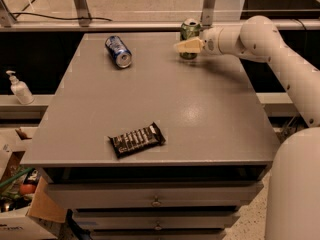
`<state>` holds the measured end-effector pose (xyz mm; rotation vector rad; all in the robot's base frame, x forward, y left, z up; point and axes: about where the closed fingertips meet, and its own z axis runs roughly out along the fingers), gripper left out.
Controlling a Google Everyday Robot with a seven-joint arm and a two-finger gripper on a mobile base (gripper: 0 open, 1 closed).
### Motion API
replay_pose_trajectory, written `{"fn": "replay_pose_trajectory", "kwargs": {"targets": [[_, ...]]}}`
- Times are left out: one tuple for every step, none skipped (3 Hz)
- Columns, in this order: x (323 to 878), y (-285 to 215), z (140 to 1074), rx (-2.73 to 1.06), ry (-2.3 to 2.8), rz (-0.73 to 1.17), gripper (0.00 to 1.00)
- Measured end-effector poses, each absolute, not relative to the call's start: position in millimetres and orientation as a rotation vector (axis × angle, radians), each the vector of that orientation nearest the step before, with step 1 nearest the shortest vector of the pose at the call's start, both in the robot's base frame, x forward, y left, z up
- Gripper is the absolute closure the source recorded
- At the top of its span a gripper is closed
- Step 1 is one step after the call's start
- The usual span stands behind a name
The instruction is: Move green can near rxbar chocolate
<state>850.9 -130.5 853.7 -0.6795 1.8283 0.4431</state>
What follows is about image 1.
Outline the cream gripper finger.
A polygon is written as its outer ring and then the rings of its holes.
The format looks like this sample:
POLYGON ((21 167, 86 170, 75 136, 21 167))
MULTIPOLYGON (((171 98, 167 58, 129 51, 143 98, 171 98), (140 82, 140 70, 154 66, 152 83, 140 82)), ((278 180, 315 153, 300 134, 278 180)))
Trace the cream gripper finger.
POLYGON ((199 37, 193 37, 174 45, 178 53, 200 53, 204 48, 204 42, 199 37))

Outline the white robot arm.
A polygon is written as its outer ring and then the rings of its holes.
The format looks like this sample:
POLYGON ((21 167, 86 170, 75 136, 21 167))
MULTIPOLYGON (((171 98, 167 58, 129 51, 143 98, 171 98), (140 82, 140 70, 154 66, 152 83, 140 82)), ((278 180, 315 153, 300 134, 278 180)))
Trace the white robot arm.
POLYGON ((265 240, 320 240, 320 71, 292 50, 267 17, 211 27, 175 45, 179 53, 265 62, 308 127, 278 149, 268 188, 265 240))

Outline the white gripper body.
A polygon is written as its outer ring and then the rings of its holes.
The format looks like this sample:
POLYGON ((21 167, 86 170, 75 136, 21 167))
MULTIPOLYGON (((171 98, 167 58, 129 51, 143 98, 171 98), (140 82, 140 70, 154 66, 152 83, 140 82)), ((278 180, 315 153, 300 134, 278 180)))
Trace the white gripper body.
POLYGON ((201 34, 201 40, 204 44, 204 50, 211 55, 221 55, 219 48, 219 37, 222 27, 212 27, 205 29, 201 34))

